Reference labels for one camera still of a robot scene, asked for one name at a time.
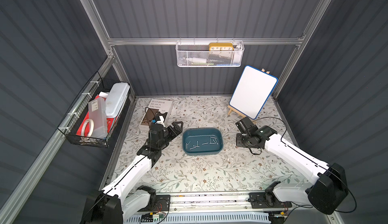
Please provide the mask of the teal plastic storage tray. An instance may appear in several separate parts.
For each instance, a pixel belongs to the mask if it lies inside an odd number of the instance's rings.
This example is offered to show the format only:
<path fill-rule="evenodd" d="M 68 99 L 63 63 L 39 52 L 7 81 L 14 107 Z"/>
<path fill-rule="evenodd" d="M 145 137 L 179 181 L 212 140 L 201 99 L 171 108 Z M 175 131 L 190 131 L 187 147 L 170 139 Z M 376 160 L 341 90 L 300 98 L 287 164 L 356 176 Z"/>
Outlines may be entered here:
<path fill-rule="evenodd" d="M 216 137 L 218 145 L 212 144 L 210 137 Z M 186 149 L 186 143 L 189 141 L 190 144 Z M 199 146 L 199 148 L 189 150 L 193 146 Z M 223 149 L 222 134 L 216 128 L 190 128 L 183 133 L 182 147 L 189 156 L 218 154 Z"/>

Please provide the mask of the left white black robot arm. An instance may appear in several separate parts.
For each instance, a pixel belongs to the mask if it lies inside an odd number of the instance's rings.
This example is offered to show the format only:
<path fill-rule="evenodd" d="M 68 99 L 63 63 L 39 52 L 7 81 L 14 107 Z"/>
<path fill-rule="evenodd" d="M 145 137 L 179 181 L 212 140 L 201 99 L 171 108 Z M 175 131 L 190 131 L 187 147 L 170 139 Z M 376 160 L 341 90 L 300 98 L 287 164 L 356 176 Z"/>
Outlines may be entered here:
<path fill-rule="evenodd" d="M 123 224 L 144 208 L 153 208 L 155 189 L 139 187 L 130 191 L 152 169 L 162 155 L 162 150 L 183 132 L 183 122 L 173 122 L 165 127 L 161 121 L 150 124 L 149 136 L 139 149 L 133 162 L 109 185 L 87 197 L 81 224 Z"/>

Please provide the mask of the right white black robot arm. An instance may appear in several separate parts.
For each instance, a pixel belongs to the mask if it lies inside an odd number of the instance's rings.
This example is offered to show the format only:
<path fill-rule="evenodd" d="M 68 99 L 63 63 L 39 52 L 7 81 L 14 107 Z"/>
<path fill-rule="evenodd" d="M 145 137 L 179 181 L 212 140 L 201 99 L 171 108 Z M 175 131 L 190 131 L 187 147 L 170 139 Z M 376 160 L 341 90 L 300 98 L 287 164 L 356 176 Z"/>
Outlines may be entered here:
<path fill-rule="evenodd" d="M 306 179 L 304 184 L 275 181 L 264 191 L 264 200 L 273 207 L 280 202 L 311 205 L 325 215 L 334 213 L 351 193 L 347 187 L 345 169 L 321 161 L 283 139 L 269 126 L 258 127 L 249 117 L 236 123 L 239 133 L 236 145 L 249 150 L 264 149 L 287 162 Z"/>

